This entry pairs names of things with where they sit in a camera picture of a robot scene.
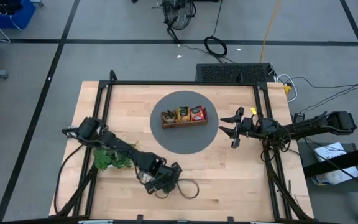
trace yellow cable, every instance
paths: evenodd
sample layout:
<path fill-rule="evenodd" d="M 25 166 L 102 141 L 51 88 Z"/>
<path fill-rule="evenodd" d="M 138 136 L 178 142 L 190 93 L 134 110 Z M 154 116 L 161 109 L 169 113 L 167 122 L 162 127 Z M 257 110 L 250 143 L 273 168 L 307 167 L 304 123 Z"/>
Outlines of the yellow cable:
<path fill-rule="evenodd" d="M 266 30 L 264 42 L 263 42 L 263 44 L 262 44 L 262 52 L 260 53 L 259 63 L 262 63 L 262 59 L 263 59 L 263 57 L 264 57 L 264 50 L 265 50 L 266 39 L 267 39 L 267 36 L 269 35 L 270 28 L 272 27 L 274 18 L 276 17 L 276 14 L 277 14 L 277 11 L 278 11 L 278 7 L 280 6 L 280 4 L 281 4 L 281 0 L 277 0 L 276 6 L 275 6 L 275 8 L 274 8 L 273 16 L 272 16 L 272 18 L 271 18 L 271 20 L 270 20 L 270 23 L 268 24 L 268 27 L 267 27 L 267 30 Z"/>

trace black metal frame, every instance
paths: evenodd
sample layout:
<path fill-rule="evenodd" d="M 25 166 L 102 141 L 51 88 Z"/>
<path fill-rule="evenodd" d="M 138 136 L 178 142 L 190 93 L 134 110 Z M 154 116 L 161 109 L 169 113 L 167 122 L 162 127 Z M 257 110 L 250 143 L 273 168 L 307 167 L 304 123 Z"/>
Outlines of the black metal frame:
<path fill-rule="evenodd" d="M 268 118 L 273 118 L 273 114 L 272 114 L 272 109 L 270 106 L 270 99 L 269 99 L 269 93 L 267 91 L 267 84 L 266 82 L 247 82 L 247 83 L 233 83 L 233 82 L 227 82 L 227 83 L 216 83 L 216 82 L 194 82 L 194 81 L 184 81 L 184 82 L 171 82 L 171 81 L 119 81 L 117 80 L 117 77 L 115 76 L 114 72 L 111 71 L 110 73 L 110 80 L 100 80 L 99 81 L 99 86 L 98 86 L 98 92 L 96 95 L 96 102 L 94 105 L 94 111 L 93 111 L 93 117 L 97 118 L 98 117 L 98 111 L 100 109 L 100 102 L 101 102 L 101 96 L 103 93 L 103 90 L 105 88 L 107 88 L 107 94 L 106 94 L 106 99 L 105 99 L 105 104 L 104 104 L 104 108 L 103 108 L 103 115 L 102 115 L 102 121 L 106 122 L 107 120 L 107 115 L 108 115 L 108 109 L 109 109 L 109 104 L 110 104 L 110 99 L 111 99 L 111 93 L 112 93 L 112 88 L 114 85 L 209 85 L 209 86 L 251 86 L 254 89 L 254 95 L 255 95 L 255 104 L 256 104 L 256 109 L 257 111 L 259 111 L 258 116 L 261 118 L 263 116 L 262 114 L 262 105 L 260 102 L 260 95 L 259 95 L 259 90 L 262 90 L 262 93 L 264 95 L 264 100 L 265 100 L 265 107 L 266 107 L 266 112 L 267 112 L 267 117 Z M 264 144 L 264 142 L 262 143 L 264 150 L 265 151 L 269 151 L 268 149 L 268 145 Z M 91 148 L 87 148 L 86 152 L 85 152 L 85 157 L 84 157 L 84 161 L 83 161 L 83 165 L 82 165 L 82 170 L 81 170 L 81 176 L 80 176 L 80 183 L 82 183 L 82 181 L 84 181 L 89 164 L 90 164 L 90 155 L 91 155 Z M 269 155 L 265 154 L 265 158 L 266 158 L 266 166 L 267 167 L 271 167 L 271 161 L 269 161 Z M 282 167 L 282 162 L 281 162 L 281 157 L 280 157 L 280 153 L 276 152 L 276 156 L 275 156 L 275 162 L 277 165 L 277 174 L 278 177 L 280 179 L 280 181 L 282 182 L 282 184 L 285 186 L 285 178 L 284 178 L 284 171 L 283 171 L 283 167 Z M 269 187 L 269 192 L 270 192 L 270 198 L 271 198 L 271 202 L 272 202 L 272 210 L 273 210 L 273 217 L 274 220 L 277 222 L 278 220 L 280 220 L 281 222 L 284 220 L 288 220 L 289 222 L 292 221 L 292 215 L 291 215 L 291 208 L 289 206 L 289 204 L 287 203 L 287 201 L 283 198 L 283 203 L 284 203 L 284 210 L 285 210 L 285 219 L 280 218 L 280 211 L 278 208 L 278 200 L 277 200 L 277 192 L 275 190 L 275 183 L 273 181 L 273 179 L 269 176 L 269 174 L 267 174 L 268 176 L 268 187 Z M 93 197 L 94 197 L 94 188 L 96 185 L 96 178 L 97 175 L 93 177 L 90 185 L 89 185 L 89 192 L 88 192 L 88 198 L 87 198 L 87 202 L 86 202 L 86 210 L 85 210 L 85 216 L 86 217 L 90 217 L 91 215 L 91 209 L 92 209 L 92 204 L 93 204 Z M 73 215 L 77 216 L 79 215 L 79 211 L 80 211 L 80 200 L 78 200 L 77 204 L 74 207 L 73 210 Z M 140 223 L 147 223 L 148 221 L 143 221 L 142 219 L 142 215 L 138 216 L 138 220 L 136 223 L 139 223 L 139 219 L 140 219 Z M 133 223 L 135 220 L 115 220 L 115 223 Z M 153 223 L 177 223 L 177 220 L 172 220 L 172 221 L 152 221 Z M 239 222 L 234 222 L 233 217 L 228 217 L 227 222 L 191 222 L 191 223 L 239 223 Z"/>

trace green leaves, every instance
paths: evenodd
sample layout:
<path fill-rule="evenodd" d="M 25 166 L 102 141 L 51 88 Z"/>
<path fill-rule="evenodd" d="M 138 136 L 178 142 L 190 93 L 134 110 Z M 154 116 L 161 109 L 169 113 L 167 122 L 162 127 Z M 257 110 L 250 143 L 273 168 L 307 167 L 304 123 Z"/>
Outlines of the green leaves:
<path fill-rule="evenodd" d="M 132 162 L 117 151 L 110 149 L 97 148 L 93 151 L 94 165 L 101 171 L 105 171 L 108 165 L 113 165 L 118 169 L 123 167 L 131 168 Z"/>

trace gray circular mat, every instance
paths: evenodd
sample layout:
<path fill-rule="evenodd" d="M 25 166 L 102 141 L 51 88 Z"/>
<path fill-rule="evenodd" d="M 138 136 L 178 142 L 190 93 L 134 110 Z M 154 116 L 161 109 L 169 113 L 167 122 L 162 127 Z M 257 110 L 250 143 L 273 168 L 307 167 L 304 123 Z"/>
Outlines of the gray circular mat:
<path fill-rule="evenodd" d="M 162 129 L 161 112 L 180 106 L 193 108 L 199 105 L 206 108 L 207 124 Z M 214 140 L 218 131 L 218 114 L 207 97 L 192 91 L 177 91 L 164 96 L 154 106 L 150 127 L 154 138 L 165 149 L 179 154 L 192 154 L 205 149 Z"/>

